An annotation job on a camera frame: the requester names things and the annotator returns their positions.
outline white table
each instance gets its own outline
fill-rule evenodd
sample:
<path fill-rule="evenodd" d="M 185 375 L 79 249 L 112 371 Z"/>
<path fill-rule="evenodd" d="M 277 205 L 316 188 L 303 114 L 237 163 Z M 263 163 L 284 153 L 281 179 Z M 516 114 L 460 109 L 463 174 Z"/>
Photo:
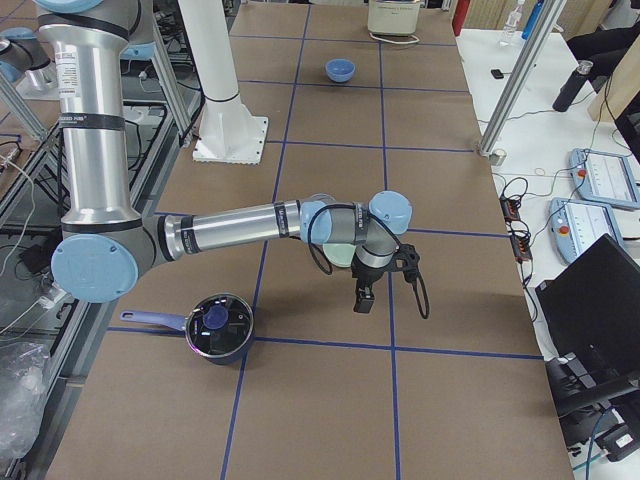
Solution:
<path fill-rule="evenodd" d="M 507 82 L 507 77 L 502 80 L 494 79 L 490 71 L 500 69 L 504 73 L 511 72 L 524 45 L 518 35 L 513 45 L 501 47 L 498 44 L 500 34 L 499 31 L 469 29 L 463 30 L 458 37 L 458 49 L 482 131 L 486 128 L 486 121 L 491 118 Z M 551 34 L 510 117 L 517 117 L 525 112 L 551 110 L 560 87 L 576 66 L 577 62 L 564 39 L 560 34 Z M 544 112 L 507 121 L 496 143 L 496 148 L 507 151 L 504 163 L 493 167 L 493 172 L 497 174 L 495 183 L 498 193 L 502 191 L 505 181 L 524 177 L 529 182 L 529 192 L 549 194 L 545 197 L 525 197 L 520 209 L 521 218 L 531 232 L 535 234 L 540 231 L 532 246 L 534 273 L 530 282 L 531 291 L 541 281 L 557 277 L 566 268 L 548 227 L 543 227 L 549 218 L 550 200 L 554 197 L 567 198 L 574 190 L 575 186 L 568 172 L 558 173 L 554 184 L 556 172 L 568 167 L 569 152 L 574 148 L 591 147 L 623 155 L 630 153 L 619 134 L 615 138 L 622 145 L 614 141 L 612 135 L 615 134 L 615 125 L 600 123 L 594 133 L 596 122 L 589 117 L 587 107 L 595 95 L 588 83 L 578 94 L 576 101 L 584 98 L 586 100 L 573 105 L 565 113 Z M 633 156 L 629 160 L 635 178 L 640 179 L 640 165 Z M 524 182 L 517 181 L 506 193 L 522 193 L 523 188 Z M 640 236 L 640 212 L 615 210 L 615 216 L 623 236 Z M 640 246 L 635 243 L 627 242 L 625 246 L 634 258 L 640 259 Z M 525 263 L 523 268 L 527 275 L 531 265 Z M 540 320 L 535 323 L 535 327 L 540 350 L 546 358 L 550 358 L 555 350 L 546 324 Z M 594 447 L 594 454 L 597 450 L 597 446 Z M 583 454 L 581 457 L 571 458 L 571 461 L 578 465 L 585 460 L 585 456 Z M 602 459 L 594 461 L 590 478 L 632 480 L 638 478 L 639 471 L 640 455 L 636 453 L 618 463 Z M 584 478 L 584 469 L 577 470 L 575 476 L 576 479 Z"/>

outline plastic bag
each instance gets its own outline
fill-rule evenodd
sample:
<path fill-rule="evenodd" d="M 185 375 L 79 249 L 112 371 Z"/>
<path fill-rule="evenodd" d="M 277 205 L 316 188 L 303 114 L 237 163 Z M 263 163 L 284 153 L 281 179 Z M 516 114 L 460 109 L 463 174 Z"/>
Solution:
<path fill-rule="evenodd" d="M 20 342 L 0 347 L 0 461 L 24 457 L 47 403 L 49 349 Z"/>

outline plastic bottle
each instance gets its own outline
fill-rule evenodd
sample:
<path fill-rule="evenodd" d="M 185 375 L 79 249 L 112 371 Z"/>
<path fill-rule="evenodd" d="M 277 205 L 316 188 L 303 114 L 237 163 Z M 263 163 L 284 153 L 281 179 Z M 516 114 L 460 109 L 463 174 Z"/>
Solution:
<path fill-rule="evenodd" d="M 520 23 L 520 19 L 522 18 L 522 6 L 524 5 L 524 0 L 518 0 L 516 4 L 516 8 L 514 8 L 509 16 L 507 17 L 507 21 L 504 24 L 502 29 L 502 36 L 500 37 L 500 45 L 505 46 L 511 44 L 511 39 L 516 29 L 518 28 L 518 23 Z"/>
<path fill-rule="evenodd" d="M 578 68 L 571 72 L 567 83 L 560 89 L 558 98 L 553 102 L 554 110 L 557 112 L 566 112 L 569 109 L 571 103 L 578 96 L 578 92 L 589 78 L 591 67 L 593 67 L 593 62 L 580 60 Z"/>
<path fill-rule="evenodd" d="M 540 11 L 544 6 L 544 0 L 538 0 L 536 4 L 533 6 L 533 10 L 531 10 L 531 15 L 529 15 L 529 20 L 527 20 L 527 25 L 524 27 L 522 31 L 522 38 L 525 40 L 529 38 L 531 32 L 533 31 L 533 27 L 536 26 L 536 22 L 538 21 L 538 17 L 540 16 Z"/>

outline white appliance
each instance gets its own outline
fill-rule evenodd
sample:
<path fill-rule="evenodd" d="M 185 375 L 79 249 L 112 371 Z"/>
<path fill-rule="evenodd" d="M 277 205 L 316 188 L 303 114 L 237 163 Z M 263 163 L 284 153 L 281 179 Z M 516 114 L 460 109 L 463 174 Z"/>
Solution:
<path fill-rule="evenodd" d="M 377 35 L 411 36 L 416 31 L 420 0 L 369 0 L 369 31 Z"/>

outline cardboard floor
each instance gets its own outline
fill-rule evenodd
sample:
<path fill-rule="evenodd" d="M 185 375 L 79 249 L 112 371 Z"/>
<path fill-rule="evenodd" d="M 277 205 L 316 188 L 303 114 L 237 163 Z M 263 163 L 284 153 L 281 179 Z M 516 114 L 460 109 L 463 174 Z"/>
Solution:
<path fill-rule="evenodd" d="M 3 2 L 0 15 L 24 17 L 0 27 L 30 3 Z M 490 169 L 473 153 L 449 13 L 421 11 L 411 48 L 373 42 L 366 22 L 360 7 L 243 5 L 232 48 L 244 103 L 270 119 L 263 159 L 201 164 L 183 150 L 158 211 L 397 190 L 414 207 L 404 238 L 431 318 L 401 275 L 376 283 L 371 314 L 353 313 L 350 272 L 323 275 L 291 239 L 159 267 L 118 304 L 47 478 L 573 478 Z M 324 76 L 334 57 L 357 64 L 346 85 Z M 219 292 L 255 311 L 257 341 L 231 366 L 118 320 L 186 316 Z"/>

